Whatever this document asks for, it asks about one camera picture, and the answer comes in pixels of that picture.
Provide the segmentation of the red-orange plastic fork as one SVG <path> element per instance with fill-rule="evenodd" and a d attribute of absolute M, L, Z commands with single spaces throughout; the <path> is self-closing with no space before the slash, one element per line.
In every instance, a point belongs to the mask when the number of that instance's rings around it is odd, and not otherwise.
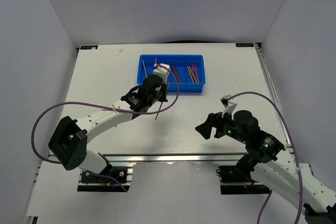
<path fill-rule="evenodd" d="M 197 73 L 197 67 L 196 67 L 195 64 L 192 65 L 192 70 L 193 70 L 194 75 L 195 75 L 195 81 L 196 81 L 197 83 L 199 83 L 199 77 L 198 77 L 198 73 Z"/>

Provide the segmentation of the red-orange plastic knife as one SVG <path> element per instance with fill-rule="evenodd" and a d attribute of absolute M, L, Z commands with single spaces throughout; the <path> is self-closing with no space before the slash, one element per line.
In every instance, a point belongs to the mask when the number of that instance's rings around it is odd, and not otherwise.
<path fill-rule="evenodd" d="M 172 69 L 173 69 L 173 71 L 174 71 L 174 73 L 175 73 L 175 75 L 176 75 L 176 77 L 177 77 L 179 83 L 182 83 L 183 81 L 182 81 L 182 79 L 181 79 L 181 77 L 180 77 L 180 75 L 179 75 L 179 73 L 178 73 L 178 71 L 177 71 L 177 68 L 176 68 L 176 66 L 173 65 L 173 64 L 172 64 Z"/>

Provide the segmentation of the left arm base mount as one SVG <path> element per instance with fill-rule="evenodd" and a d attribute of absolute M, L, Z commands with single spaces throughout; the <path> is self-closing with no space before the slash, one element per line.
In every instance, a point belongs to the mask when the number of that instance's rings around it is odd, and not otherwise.
<path fill-rule="evenodd" d="M 133 164 L 112 164 L 109 173 L 104 176 L 97 176 L 84 169 L 80 171 L 78 181 L 78 192 L 91 193 L 126 193 L 131 185 L 133 175 Z"/>

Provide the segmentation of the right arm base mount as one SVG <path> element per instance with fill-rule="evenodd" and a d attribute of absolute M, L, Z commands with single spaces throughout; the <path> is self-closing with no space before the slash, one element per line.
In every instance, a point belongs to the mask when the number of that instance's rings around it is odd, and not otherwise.
<path fill-rule="evenodd" d="M 240 173 L 236 166 L 219 166 L 216 174 L 219 176 L 222 195 L 261 195 L 270 192 L 265 185 Z"/>

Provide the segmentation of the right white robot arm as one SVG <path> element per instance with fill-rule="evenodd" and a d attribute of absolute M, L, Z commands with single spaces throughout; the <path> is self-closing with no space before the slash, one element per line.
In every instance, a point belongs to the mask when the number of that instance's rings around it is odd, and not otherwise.
<path fill-rule="evenodd" d="M 251 112 L 210 113 L 196 128 L 204 139 L 228 136 L 245 145 L 247 153 L 236 163 L 234 174 L 247 182 L 260 182 L 295 207 L 300 203 L 307 223 L 335 223 L 335 191 L 308 170 L 296 166 L 293 153 L 260 129 Z"/>

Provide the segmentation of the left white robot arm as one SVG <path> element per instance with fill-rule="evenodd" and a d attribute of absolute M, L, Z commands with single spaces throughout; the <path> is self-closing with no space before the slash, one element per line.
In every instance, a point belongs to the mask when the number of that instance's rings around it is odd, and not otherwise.
<path fill-rule="evenodd" d="M 87 149 L 87 144 L 105 131 L 147 112 L 155 102 L 165 102 L 167 79 L 151 74 L 141 86 L 132 88 L 109 110 L 102 109 L 79 119 L 62 118 L 48 143 L 49 149 L 65 170 L 79 167 L 92 172 L 98 181 L 108 180 L 112 165 L 102 154 Z"/>

